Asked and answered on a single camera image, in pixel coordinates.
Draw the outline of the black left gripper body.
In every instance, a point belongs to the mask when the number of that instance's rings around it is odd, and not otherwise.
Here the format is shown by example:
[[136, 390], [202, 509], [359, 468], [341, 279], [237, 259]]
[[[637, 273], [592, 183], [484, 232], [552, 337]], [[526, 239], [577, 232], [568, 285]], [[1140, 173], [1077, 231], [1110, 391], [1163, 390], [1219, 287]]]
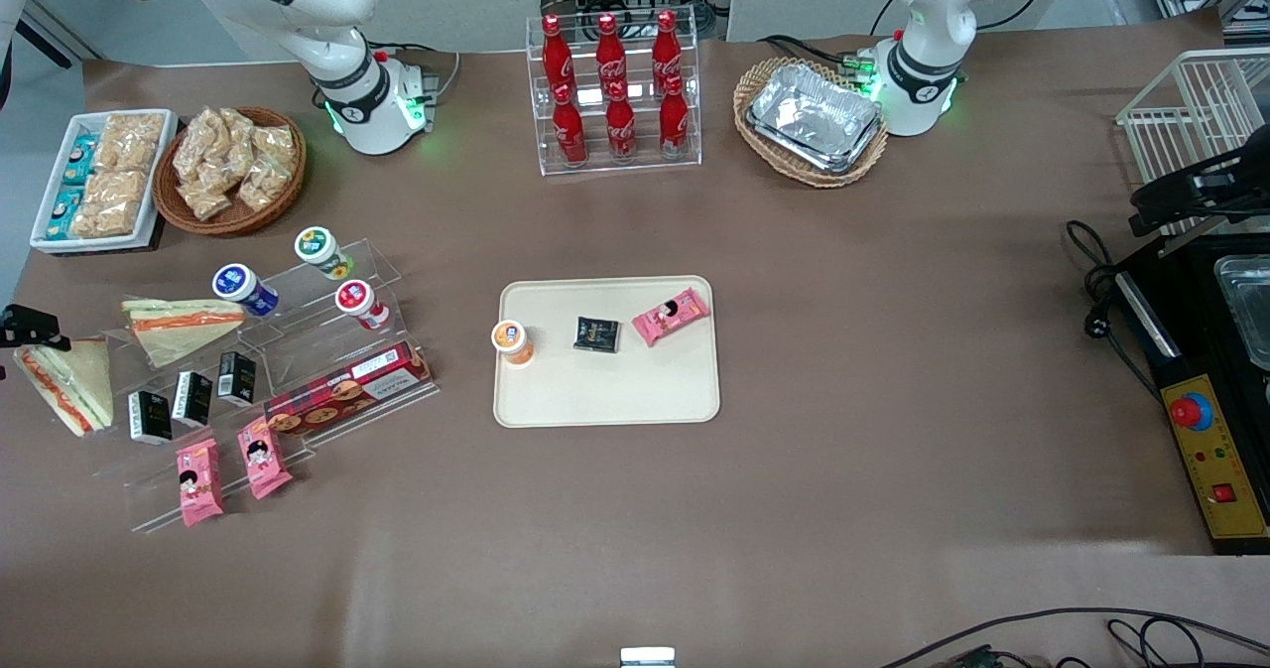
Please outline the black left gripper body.
[[1190, 177], [1199, 215], [1251, 217], [1269, 211], [1269, 128], [1246, 144], [1206, 160]]

